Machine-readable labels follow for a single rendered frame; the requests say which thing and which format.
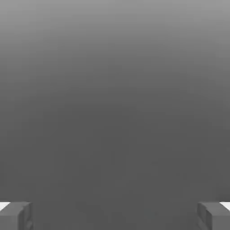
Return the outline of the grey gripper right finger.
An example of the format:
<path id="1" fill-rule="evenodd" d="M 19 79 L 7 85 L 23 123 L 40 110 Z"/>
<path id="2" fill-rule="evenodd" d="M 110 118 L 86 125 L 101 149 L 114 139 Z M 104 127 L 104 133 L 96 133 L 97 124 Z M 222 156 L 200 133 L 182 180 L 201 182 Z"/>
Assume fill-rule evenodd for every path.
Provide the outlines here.
<path id="1" fill-rule="evenodd" d="M 196 230 L 230 230 L 230 202 L 199 202 Z"/>

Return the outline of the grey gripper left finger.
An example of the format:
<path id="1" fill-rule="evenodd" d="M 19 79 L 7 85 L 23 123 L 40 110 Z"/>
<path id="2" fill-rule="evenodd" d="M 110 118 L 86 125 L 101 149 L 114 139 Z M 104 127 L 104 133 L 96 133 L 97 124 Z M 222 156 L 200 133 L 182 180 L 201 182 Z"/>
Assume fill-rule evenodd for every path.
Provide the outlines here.
<path id="1" fill-rule="evenodd" d="M 0 202 L 0 230 L 34 230 L 31 202 Z"/>

